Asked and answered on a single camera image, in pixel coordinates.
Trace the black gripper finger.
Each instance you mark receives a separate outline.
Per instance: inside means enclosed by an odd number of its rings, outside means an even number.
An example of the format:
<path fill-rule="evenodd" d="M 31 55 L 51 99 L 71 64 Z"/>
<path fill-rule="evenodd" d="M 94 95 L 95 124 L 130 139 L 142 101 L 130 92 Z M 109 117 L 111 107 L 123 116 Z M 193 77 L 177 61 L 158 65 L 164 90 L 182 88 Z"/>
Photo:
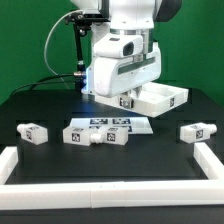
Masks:
<path fill-rule="evenodd" d="M 127 95 L 121 95 L 120 100 L 119 100 L 119 104 L 123 108 L 133 108 L 134 107 L 134 100 Z"/>

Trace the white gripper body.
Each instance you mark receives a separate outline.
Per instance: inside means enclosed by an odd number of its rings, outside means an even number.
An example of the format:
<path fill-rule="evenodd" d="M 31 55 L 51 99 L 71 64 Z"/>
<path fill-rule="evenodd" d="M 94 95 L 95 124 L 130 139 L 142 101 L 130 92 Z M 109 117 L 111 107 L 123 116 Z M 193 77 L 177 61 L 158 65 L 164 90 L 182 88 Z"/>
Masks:
<path fill-rule="evenodd" d="M 97 57 L 92 69 L 93 91 L 111 98 L 156 80 L 160 74 L 161 52 L 157 45 L 146 55 L 122 59 Z"/>

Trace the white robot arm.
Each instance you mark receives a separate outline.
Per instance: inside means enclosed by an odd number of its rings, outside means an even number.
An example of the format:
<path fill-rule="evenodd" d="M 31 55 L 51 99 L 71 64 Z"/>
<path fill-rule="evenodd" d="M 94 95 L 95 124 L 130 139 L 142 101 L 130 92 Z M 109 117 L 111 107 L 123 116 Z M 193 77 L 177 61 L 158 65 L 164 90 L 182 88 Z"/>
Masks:
<path fill-rule="evenodd" d="M 134 109 L 146 84 L 160 77 L 154 24 L 171 20 L 182 0 L 70 0 L 79 30 L 92 32 L 85 93 Z"/>

